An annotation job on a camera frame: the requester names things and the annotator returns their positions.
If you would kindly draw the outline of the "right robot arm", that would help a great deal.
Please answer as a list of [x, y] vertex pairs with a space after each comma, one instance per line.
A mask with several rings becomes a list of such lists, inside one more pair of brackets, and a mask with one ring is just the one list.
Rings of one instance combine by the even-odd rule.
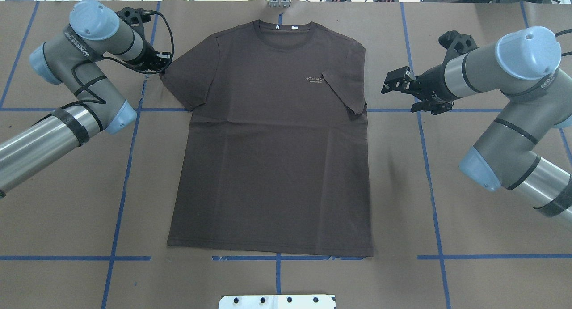
[[468, 150], [459, 169], [488, 191], [503, 187], [526, 197], [543, 216], [571, 227], [571, 174], [534, 152], [552, 128], [571, 126], [571, 77], [559, 67], [556, 35], [544, 26], [509, 33], [479, 47], [468, 34], [439, 37], [443, 62], [421, 75], [388, 72], [381, 93], [413, 95], [412, 113], [452, 110], [457, 100], [499, 90], [508, 100]]

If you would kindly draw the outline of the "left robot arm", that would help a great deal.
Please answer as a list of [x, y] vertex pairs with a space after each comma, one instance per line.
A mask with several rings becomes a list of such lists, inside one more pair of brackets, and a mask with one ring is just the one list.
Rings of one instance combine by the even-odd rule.
[[64, 85], [74, 101], [50, 111], [1, 144], [1, 197], [100, 132], [116, 134], [136, 120], [127, 99], [98, 67], [110, 60], [144, 75], [162, 73], [174, 49], [160, 52], [145, 38], [144, 24], [159, 11], [124, 7], [113, 11], [96, 0], [74, 5], [69, 22], [29, 56], [35, 73]]

